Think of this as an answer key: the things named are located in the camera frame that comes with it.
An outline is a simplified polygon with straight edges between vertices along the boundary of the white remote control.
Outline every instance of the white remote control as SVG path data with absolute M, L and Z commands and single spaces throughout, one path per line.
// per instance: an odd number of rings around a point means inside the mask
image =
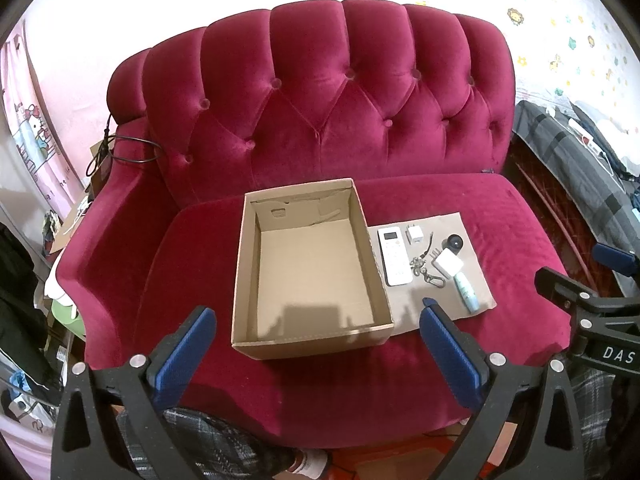
M 378 229 L 382 261 L 385 266 L 386 282 L 389 286 L 411 283 L 414 274 L 409 265 L 404 240 L 399 227 Z

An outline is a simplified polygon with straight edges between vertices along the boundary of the blue gripper pad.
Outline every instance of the blue gripper pad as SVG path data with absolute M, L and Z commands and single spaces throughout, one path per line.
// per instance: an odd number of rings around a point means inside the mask
M 431 306 L 438 303 L 424 298 L 420 313 L 420 336 L 436 361 L 453 396 L 460 406 L 473 412 L 484 404 L 481 375 L 466 356 L 465 351 L 449 333 Z
M 631 277 L 640 270 L 634 254 L 629 254 L 605 244 L 595 244 L 591 250 L 591 256 L 598 263 L 619 272 L 623 276 Z
M 165 338 L 158 345 L 157 351 L 160 355 L 164 353 L 162 352 L 164 349 L 161 348 L 163 344 L 169 346 L 170 354 L 164 360 L 164 364 L 161 364 L 159 370 L 154 371 L 151 375 L 147 373 L 149 385 L 154 390 L 151 401 L 158 411 L 178 405 L 182 394 L 200 365 L 200 361 L 215 338 L 216 314 L 213 310 L 203 308 L 199 314 L 193 312 L 192 316 L 195 317 L 195 320 L 188 318 L 175 335 Z M 191 323 L 191 326 L 188 327 L 186 334 L 179 341 L 172 341 L 173 336 L 182 335 L 181 332 L 184 331 L 185 325 L 188 323 Z

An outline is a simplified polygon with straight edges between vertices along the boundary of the white sock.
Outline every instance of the white sock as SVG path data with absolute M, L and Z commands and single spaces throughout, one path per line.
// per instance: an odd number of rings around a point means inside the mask
M 302 463 L 292 472 L 318 480 L 329 462 L 329 455 L 323 449 L 301 449 L 300 451 L 304 454 Z

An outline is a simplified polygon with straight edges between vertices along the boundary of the red velvet sofa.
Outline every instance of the red velvet sofa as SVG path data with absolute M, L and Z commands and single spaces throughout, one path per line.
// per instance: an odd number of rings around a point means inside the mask
M 206 304 L 218 335 L 184 405 L 302 447 L 393 440 L 467 416 L 417 331 L 290 360 L 231 348 L 242 195 L 347 176 L 370 225 L 460 212 L 497 307 L 458 325 L 485 349 L 541 364 L 567 344 L 567 317 L 533 285 L 537 269 L 561 263 L 498 174 L 514 73 L 490 23 L 378 0 L 251 10 L 125 60 L 107 101 L 118 134 L 162 152 L 114 163 L 58 267 L 92 367 L 149 352 Z M 130 140 L 116 154 L 152 155 Z

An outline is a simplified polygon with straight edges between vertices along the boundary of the pink curtain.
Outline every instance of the pink curtain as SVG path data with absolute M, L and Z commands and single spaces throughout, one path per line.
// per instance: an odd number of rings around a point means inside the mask
M 65 219 L 82 186 L 60 152 L 33 89 L 20 22 L 0 50 L 2 99 L 9 128 L 24 165 L 50 207 Z
M 30 430 L 1 413 L 0 432 L 18 462 L 33 480 L 51 478 L 52 437 Z

